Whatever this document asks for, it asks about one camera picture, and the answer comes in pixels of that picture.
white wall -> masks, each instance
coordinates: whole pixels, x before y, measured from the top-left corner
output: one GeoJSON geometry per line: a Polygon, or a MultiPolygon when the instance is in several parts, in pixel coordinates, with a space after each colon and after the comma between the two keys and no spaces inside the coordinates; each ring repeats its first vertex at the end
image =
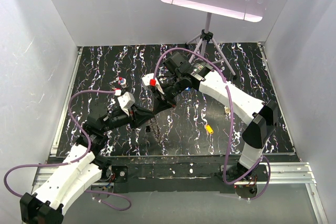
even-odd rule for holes
{"type": "MultiPolygon", "coordinates": [[[[78,46],[185,43],[206,14],[160,0],[52,0],[78,46]]],[[[262,21],[213,15],[217,41],[265,41],[286,0],[270,0],[262,21]]]]}
{"type": "MultiPolygon", "coordinates": [[[[0,0],[0,177],[43,163],[56,132],[77,48],[51,0],[0,0]]],[[[36,169],[9,176],[31,192],[36,169]]],[[[19,198],[0,183],[0,222],[21,223],[19,198]]]]}
{"type": "Polygon", "coordinates": [[[298,155],[311,164],[336,223],[336,0],[288,0],[266,55],[298,155]]]}

electrical wire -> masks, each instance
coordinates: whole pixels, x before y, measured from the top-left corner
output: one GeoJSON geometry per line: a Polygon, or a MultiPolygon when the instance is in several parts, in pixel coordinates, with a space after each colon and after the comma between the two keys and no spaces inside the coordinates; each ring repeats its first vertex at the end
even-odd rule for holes
{"type": "MultiPolygon", "coordinates": [[[[13,168],[11,168],[10,170],[8,170],[4,176],[4,185],[5,187],[7,188],[7,190],[17,196],[17,197],[22,197],[21,194],[18,194],[17,192],[15,192],[14,190],[12,190],[7,182],[7,178],[9,176],[9,174],[14,171],[14,170],[17,170],[17,169],[20,169],[20,168],[27,168],[27,167],[55,167],[55,166],[65,166],[65,165],[69,165],[71,163],[74,163],[74,162],[77,162],[79,160],[81,160],[82,158],[84,158],[89,152],[90,152],[90,149],[91,149],[91,139],[90,139],[90,136],[88,135],[88,133],[81,127],[81,125],[79,124],[78,121],[76,121],[75,117],[73,116],[72,114],[72,110],[71,110],[71,104],[72,104],[72,101],[74,100],[74,98],[76,98],[77,96],[81,95],[81,94],[85,94],[85,93],[101,93],[101,94],[115,94],[115,91],[103,91],[103,90],[83,90],[83,91],[80,91],[80,92],[77,92],[75,93],[69,100],[69,103],[68,103],[68,113],[70,115],[70,118],[71,120],[75,123],[75,125],[79,128],[79,130],[83,133],[83,135],[87,138],[88,140],[88,148],[86,149],[86,151],[84,152],[83,155],[81,155],[80,157],[74,159],[73,161],[70,161],[69,163],[59,163],[59,164],[28,164],[28,165],[18,165],[18,166],[15,166],[13,168]]],[[[92,193],[102,193],[100,191],[91,191],[90,192],[92,193]]],[[[127,209],[129,209],[132,204],[131,204],[131,200],[126,197],[126,196],[122,196],[122,195],[118,195],[118,194],[111,194],[113,196],[117,196],[117,197],[120,197],[120,198],[124,198],[126,199],[130,205],[128,208],[118,208],[118,207],[115,207],[107,202],[103,202],[105,205],[113,208],[113,209],[116,209],[116,210],[119,210],[119,211],[125,211],[127,209]]]]}
{"type": "MultiPolygon", "coordinates": [[[[188,49],[185,49],[185,48],[179,48],[179,47],[175,47],[175,48],[171,48],[169,50],[167,50],[166,52],[164,52],[159,60],[157,61],[156,63],[156,66],[155,66],[155,70],[154,70],[154,76],[153,78],[155,79],[156,77],[156,74],[158,72],[158,69],[159,69],[159,65],[162,61],[162,59],[169,53],[169,52],[172,52],[172,51],[176,51],[176,50],[181,50],[181,51],[186,51],[186,52],[189,52],[199,58],[201,58],[203,61],[205,61],[206,63],[208,63],[210,66],[212,66],[218,73],[219,75],[221,76],[222,78],[222,81],[224,83],[226,83],[226,78],[224,77],[223,73],[220,71],[220,69],[218,67],[216,67],[216,65],[214,65],[211,61],[209,61],[208,59],[204,58],[203,56],[193,52],[193,51],[190,51],[188,49]]],[[[227,181],[226,180],[226,170],[227,170],[227,163],[228,163],[228,159],[229,159],[229,155],[230,155],[230,147],[231,147],[231,144],[232,144],[232,136],[233,136],[233,124],[234,124],[234,111],[233,111],[233,103],[232,103],[232,98],[231,98],[231,93],[230,93],[230,90],[229,90],[229,87],[228,85],[226,85],[225,87],[226,91],[227,91],[227,95],[228,95],[228,99],[229,99],[229,106],[230,106],[230,135],[229,135],[229,140],[228,140],[228,143],[227,143],[227,148],[226,148],[226,153],[225,153],[225,159],[224,159],[224,168],[223,168],[223,182],[226,183],[227,185],[233,185],[234,183],[240,181],[242,178],[244,178],[246,175],[248,175],[259,163],[260,161],[262,160],[262,157],[244,174],[242,174],[239,178],[237,178],[236,180],[232,180],[232,181],[227,181]]],[[[268,183],[266,184],[264,190],[256,197],[260,197],[260,195],[262,195],[266,188],[268,186],[268,183]]]]}

small orange object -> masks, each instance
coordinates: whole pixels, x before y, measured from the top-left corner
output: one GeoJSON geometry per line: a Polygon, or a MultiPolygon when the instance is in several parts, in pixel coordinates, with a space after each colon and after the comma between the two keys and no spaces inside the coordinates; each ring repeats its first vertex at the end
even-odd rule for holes
{"type": "Polygon", "coordinates": [[[211,128],[211,126],[210,125],[206,125],[205,126],[205,128],[206,128],[206,130],[210,133],[210,134],[214,134],[214,130],[211,128]]]}

gray floor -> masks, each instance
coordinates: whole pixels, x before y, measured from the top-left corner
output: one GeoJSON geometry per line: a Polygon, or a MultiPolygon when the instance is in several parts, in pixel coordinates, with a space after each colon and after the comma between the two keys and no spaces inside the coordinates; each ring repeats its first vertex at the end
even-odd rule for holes
{"type": "MultiPolygon", "coordinates": [[[[65,215],[63,224],[76,223],[317,223],[304,184],[270,185],[251,202],[217,192],[130,193],[133,206],[117,212],[82,195],[65,215]]],[[[125,207],[127,202],[109,198],[125,207]]]]}

small bottle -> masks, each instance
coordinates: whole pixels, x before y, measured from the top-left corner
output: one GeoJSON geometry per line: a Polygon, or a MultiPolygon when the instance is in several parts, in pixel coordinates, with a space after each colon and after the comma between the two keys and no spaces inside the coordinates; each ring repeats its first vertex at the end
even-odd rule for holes
{"type": "Polygon", "coordinates": [[[127,87],[126,79],[125,79],[125,78],[119,77],[118,84],[119,84],[123,89],[127,87]]]}

